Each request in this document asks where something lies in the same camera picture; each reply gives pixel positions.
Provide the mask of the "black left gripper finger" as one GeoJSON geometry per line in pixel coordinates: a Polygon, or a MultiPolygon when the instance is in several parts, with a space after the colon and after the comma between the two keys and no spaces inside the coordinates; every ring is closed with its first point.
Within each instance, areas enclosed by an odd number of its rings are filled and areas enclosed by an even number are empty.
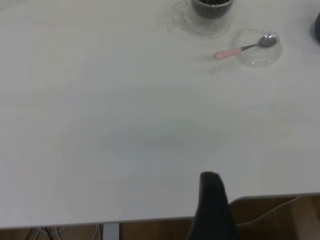
{"type": "Polygon", "coordinates": [[[214,172],[200,174],[199,199],[190,240],[239,240],[225,186],[214,172]]]}

